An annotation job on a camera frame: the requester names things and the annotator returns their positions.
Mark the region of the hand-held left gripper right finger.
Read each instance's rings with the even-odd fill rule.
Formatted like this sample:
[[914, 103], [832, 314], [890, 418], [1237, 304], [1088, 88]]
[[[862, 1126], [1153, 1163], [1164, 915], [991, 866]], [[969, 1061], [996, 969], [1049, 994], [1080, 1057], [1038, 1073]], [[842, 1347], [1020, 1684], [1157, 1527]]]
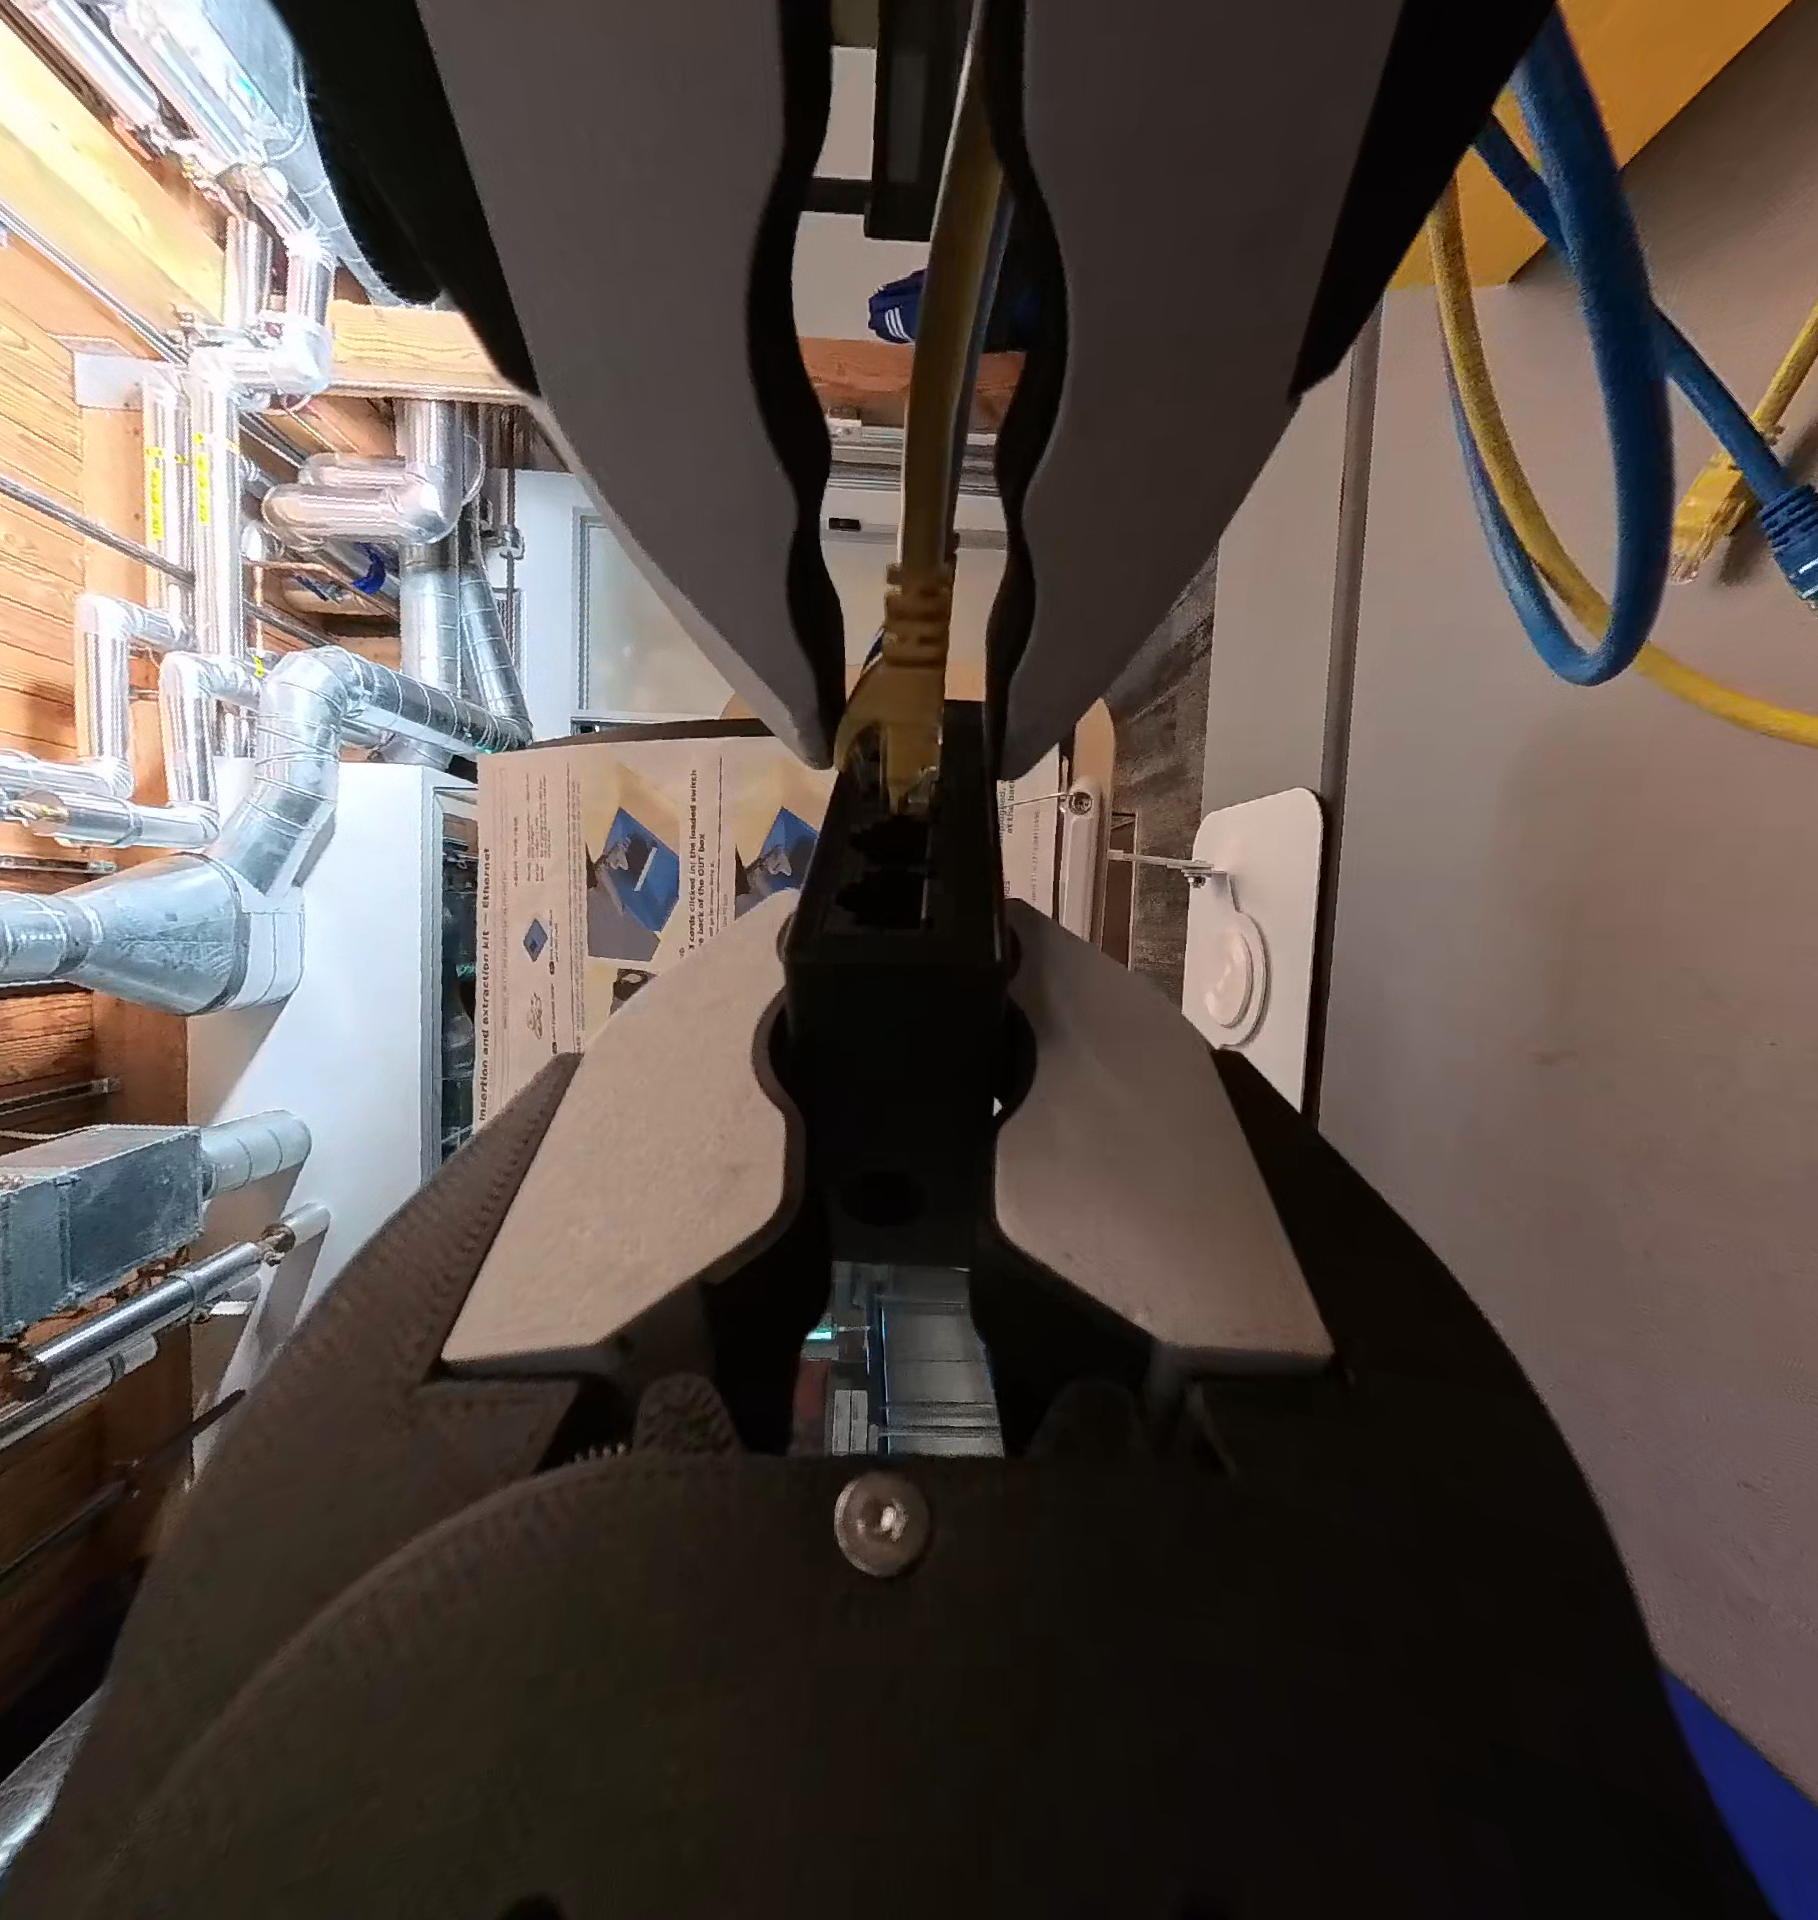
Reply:
[[977, 1267], [1003, 1440], [1030, 1444], [1084, 1383], [1157, 1427], [1201, 1382], [1325, 1374], [1330, 1334], [1209, 1042], [1027, 903], [1008, 924], [1029, 1078]]

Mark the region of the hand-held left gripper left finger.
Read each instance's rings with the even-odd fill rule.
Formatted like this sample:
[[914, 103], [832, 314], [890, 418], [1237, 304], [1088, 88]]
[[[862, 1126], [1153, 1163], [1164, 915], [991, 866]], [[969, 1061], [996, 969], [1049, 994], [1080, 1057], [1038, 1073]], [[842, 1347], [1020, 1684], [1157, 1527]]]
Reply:
[[707, 1376], [751, 1448], [793, 1439], [818, 1235], [805, 1132], [773, 1061], [778, 893], [674, 964], [586, 1042], [442, 1347], [471, 1380], [591, 1380], [638, 1405]]

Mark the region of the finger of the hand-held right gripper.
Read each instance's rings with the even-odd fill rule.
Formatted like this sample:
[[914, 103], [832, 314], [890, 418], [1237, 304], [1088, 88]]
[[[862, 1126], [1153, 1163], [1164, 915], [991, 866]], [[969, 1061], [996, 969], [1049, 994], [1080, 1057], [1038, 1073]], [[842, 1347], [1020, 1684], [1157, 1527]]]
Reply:
[[1046, 322], [996, 456], [1005, 773], [1112, 687], [1283, 437], [1401, 13], [990, 5], [994, 146], [1041, 235]]
[[752, 714], [826, 766], [847, 637], [794, 256], [827, 5], [421, 5], [539, 414]]

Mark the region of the black network switch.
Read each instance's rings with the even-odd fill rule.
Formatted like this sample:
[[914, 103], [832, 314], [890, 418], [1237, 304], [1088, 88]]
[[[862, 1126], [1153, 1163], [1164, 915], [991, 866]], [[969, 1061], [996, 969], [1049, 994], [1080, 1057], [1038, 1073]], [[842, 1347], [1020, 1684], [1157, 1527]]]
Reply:
[[984, 707], [945, 706], [925, 812], [840, 773], [782, 945], [779, 1068], [832, 1261], [969, 1268], [990, 1219], [1012, 940]]

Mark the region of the yellow plastic bin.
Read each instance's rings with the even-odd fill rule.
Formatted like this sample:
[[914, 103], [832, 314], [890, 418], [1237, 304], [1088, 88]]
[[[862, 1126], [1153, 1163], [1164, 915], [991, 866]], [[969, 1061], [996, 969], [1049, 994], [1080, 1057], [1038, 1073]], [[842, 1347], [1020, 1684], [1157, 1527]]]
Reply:
[[[1669, 128], [1707, 86], [1782, 13], [1785, 2], [1562, 2], [1560, 13], [1595, 93], [1619, 165], [1627, 165]], [[1541, 25], [1547, 5], [1441, 2], [1403, 5], [1385, 99], [1396, 128], [1420, 150], [1420, 187], [1440, 181], [1444, 149], [1463, 155], [1471, 107], [1491, 107], [1509, 132], [1522, 113], [1491, 80], [1499, 57], [1519, 57]], [[1471, 159], [1458, 181], [1461, 217], [1473, 283], [1494, 288], [1545, 252], [1545, 241]]]

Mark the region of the blue plastic bin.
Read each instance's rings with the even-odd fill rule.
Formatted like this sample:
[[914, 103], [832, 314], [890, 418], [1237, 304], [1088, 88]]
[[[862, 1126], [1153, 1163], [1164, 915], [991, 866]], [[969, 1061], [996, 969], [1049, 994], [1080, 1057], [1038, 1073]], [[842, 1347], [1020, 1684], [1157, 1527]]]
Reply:
[[1677, 1676], [1663, 1690], [1691, 1758], [1776, 1918], [1818, 1918], [1818, 1804]]

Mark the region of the instruction poster board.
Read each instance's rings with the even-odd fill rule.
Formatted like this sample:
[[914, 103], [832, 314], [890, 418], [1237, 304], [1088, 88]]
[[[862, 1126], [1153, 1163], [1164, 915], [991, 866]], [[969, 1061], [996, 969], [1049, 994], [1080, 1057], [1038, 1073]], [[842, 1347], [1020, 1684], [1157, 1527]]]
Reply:
[[[1096, 847], [1115, 724], [1096, 704], [1032, 768], [996, 787], [1008, 897], [1094, 929]], [[761, 723], [579, 732], [480, 763], [477, 1115], [507, 1110], [541, 1068], [583, 1051], [660, 974], [766, 900], [801, 893], [832, 775]], [[911, 828], [849, 852], [837, 900], [854, 924], [903, 922]]]

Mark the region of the white board stand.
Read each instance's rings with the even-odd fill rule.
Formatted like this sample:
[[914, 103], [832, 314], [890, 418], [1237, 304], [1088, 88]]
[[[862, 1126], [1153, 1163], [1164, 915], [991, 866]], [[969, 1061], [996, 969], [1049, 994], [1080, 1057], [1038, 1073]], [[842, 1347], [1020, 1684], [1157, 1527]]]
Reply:
[[1295, 1108], [1308, 1106], [1310, 1015], [1326, 823], [1291, 787], [1206, 814], [1189, 854], [1119, 847], [1108, 791], [1059, 793], [1059, 922], [1103, 940], [1112, 869], [1182, 877], [1189, 893], [1182, 1011], [1215, 1049], [1246, 1057]]

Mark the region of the silver ceiling ductwork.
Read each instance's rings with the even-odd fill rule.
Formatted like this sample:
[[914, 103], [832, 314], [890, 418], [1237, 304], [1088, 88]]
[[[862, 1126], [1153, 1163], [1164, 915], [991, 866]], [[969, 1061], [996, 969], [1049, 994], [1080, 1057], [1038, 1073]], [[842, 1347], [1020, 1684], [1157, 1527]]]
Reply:
[[[149, 602], [78, 606], [79, 757], [0, 754], [0, 823], [148, 860], [52, 897], [0, 893], [0, 987], [69, 985], [214, 1018], [239, 1078], [204, 1128], [224, 1192], [258, 1148], [324, 1148], [321, 1255], [256, 1358], [467, 1140], [444, 831], [455, 764], [532, 718], [488, 582], [482, 446], [457, 402], [404, 397], [394, 456], [316, 454], [246, 505], [250, 414], [335, 370], [338, 268], [394, 277], [347, 219], [321, 95], [269, 5], [15, 5], [144, 141], [231, 205], [224, 318], [142, 377]], [[116, 46], [109, 67], [95, 60]]]

